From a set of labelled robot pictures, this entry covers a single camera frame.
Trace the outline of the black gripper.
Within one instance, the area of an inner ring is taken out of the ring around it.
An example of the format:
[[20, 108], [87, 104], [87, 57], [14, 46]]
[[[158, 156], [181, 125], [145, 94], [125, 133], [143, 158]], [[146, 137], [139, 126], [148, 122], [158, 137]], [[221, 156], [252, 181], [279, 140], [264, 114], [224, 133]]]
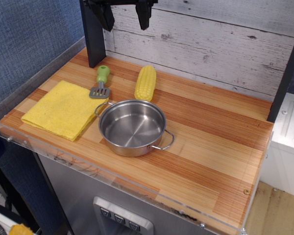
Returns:
[[91, 9], [103, 29], [111, 31], [115, 19], [110, 5], [133, 5], [138, 15], [141, 30], [149, 27], [152, 4], [150, 1], [139, 0], [84, 0], [85, 6]]

